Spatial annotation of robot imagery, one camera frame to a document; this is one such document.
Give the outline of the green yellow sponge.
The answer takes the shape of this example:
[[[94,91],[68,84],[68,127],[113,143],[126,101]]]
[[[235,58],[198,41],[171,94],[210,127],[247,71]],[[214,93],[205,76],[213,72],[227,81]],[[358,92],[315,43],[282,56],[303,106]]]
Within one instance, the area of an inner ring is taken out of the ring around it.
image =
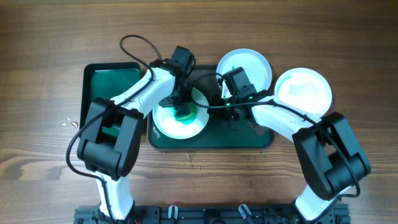
[[[184,103],[174,108],[173,116],[176,121],[183,124],[190,124],[198,116],[197,106],[193,103]]]

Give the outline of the white plate stained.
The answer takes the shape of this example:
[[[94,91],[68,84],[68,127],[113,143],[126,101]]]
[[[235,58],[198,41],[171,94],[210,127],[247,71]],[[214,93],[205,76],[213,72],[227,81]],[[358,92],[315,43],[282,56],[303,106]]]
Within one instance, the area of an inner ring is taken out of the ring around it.
[[[172,139],[188,139],[202,132],[210,118],[206,108],[197,106],[197,111],[196,120],[190,124],[183,124],[175,120],[174,107],[156,106],[152,111],[152,117],[156,127],[164,135]]]
[[[251,49],[233,50],[220,60],[216,72],[220,75],[224,75],[238,67],[243,67],[249,80],[257,90],[256,94],[269,89],[272,82],[271,66],[259,52]],[[226,87],[225,81],[223,81],[222,84],[221,97],[224,99],[232,97]]]
[[[311,114],[325,114],[333,95],[326,79],[309,68],[293,68],[276,81],[274,94],[280,101]]]

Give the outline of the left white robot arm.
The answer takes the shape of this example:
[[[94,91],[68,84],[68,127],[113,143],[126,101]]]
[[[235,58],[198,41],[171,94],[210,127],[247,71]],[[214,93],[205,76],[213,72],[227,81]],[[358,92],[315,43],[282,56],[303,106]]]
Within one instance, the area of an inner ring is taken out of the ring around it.
[[[130,89],[90,104],[86,122],[74,139],[79,142],[76,154],[88,169],[85,176],[97,181],[102,222],[134,221],[128,175],[138,157],[144,118],[177,89],[194,64],[193,59],[157,59],[147,65],[147,73]]]

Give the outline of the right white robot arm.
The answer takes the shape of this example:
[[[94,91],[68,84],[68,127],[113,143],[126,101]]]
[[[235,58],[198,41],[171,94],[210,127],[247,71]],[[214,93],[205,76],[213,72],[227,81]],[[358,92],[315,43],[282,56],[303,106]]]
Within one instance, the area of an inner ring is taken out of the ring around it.
[[[292,205],[295,222],[323,221],[337,201],[360,195],[359,181],[371,172],[358,138],[338,112],[306,113],[268,96],[227,101],[212,106],[208,113],[221,119],[250,119],[293,142],[307,182]]]

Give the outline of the large dark serving tray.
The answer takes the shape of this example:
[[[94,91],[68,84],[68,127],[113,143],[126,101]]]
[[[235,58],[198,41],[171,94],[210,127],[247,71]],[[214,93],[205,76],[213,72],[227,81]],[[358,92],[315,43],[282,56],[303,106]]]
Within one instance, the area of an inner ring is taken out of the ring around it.
[[[271,144],[274,139],[272,130],[258,126],[250,121],[252,126],[247,129],[228,129],[225,121],[209,118],[202,132],[188,139],[172,139],[164,135],[155,125],[152,112],[147,122],[147,139],[150,145],[163,152],[178,150],[207,150],[207,149],[259,149]]]

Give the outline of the small green water tray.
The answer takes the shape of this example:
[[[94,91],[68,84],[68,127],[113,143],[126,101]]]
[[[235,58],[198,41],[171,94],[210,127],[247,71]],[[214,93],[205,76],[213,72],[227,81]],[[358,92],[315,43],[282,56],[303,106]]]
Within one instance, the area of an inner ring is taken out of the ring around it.
[[[110,100],[141,79],[137,62],[92,63],[83,72],[80,126],[85,124],[90,104],[96,98]]]

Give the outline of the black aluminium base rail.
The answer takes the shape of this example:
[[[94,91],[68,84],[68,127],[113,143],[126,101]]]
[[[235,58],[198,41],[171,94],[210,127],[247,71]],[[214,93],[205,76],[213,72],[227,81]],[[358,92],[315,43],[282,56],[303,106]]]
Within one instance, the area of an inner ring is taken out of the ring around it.
[[[75,224],[112,223],[98,207],[75,210]],[[261,207],[242,204],[239,207],[169,207],[136,206],[126,221],[116,223],[176,224],[176,223],[323,223],[349,224],[347,204],[337,204],[316,222],[305,221],[289,204],[268,204]]]

